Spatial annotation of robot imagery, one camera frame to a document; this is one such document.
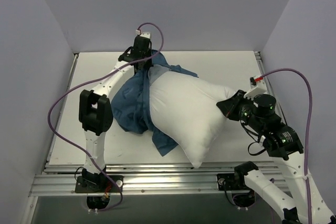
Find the white pillow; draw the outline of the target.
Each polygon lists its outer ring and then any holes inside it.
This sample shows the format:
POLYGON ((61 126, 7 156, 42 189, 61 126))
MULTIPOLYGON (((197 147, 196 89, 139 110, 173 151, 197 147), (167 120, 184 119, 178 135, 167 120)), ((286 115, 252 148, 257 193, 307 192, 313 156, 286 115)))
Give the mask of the white pillow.
POLYGON ((167 71, 150 83, 151 121, 199 168, 226 121, 217 103, 235 93, 230 87, 167 71))

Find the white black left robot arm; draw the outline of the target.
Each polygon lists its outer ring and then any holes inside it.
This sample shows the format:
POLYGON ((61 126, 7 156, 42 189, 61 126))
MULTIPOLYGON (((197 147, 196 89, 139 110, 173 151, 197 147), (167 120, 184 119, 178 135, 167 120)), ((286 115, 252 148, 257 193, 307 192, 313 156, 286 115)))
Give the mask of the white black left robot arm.
POLYGON ((151 65, 151 60, 142 59, 151 56, 152 42, 149 32, 140 32, 129 47, 118 58, 109 73, 91 90, 83 90, 79 97, 79 122, 86 138, 86 160, 82 170, 82 179, 94 192, 105 188, 106 177, 102 172, 104 162, 104 142, 106 132, 113 122, 111 100, 137 71, 151 65))

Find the blue cartoon print pillowcase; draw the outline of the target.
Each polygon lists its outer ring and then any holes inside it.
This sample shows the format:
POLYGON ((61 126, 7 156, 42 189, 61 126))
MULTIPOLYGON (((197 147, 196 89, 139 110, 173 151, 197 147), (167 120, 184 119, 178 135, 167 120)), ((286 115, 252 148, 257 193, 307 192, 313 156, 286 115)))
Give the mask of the blue cartoon print pillowcase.
POLYGON ((161 156, 165 156, 178 146, 168 135, 154 126, 150 116, 150 86, 162 74, 173 71, 198 77, 194 72, 179 65, 168 64, 162 53, 152 50, 152 65, 139 70, 120 88, 111 101, 113 117, 126 132, 143 134, 152 132, 152 142, 161 156))

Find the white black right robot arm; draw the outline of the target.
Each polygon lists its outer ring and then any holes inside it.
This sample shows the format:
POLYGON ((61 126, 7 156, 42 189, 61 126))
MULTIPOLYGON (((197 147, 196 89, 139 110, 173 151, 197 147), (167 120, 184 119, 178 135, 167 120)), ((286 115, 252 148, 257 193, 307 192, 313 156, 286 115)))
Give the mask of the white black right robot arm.
POLYGON ((268 94, 246 97, 242 90, 219 101, 217 107, 232 121, 257 135, 283 184, 272 182, 252 161, 234 168, 236 187, 256 192, 279 216, 282 223, 335 223, 335 214, 323 200, 310 175, 303 145, 294 129, 275 112, 276 99, 268 94))

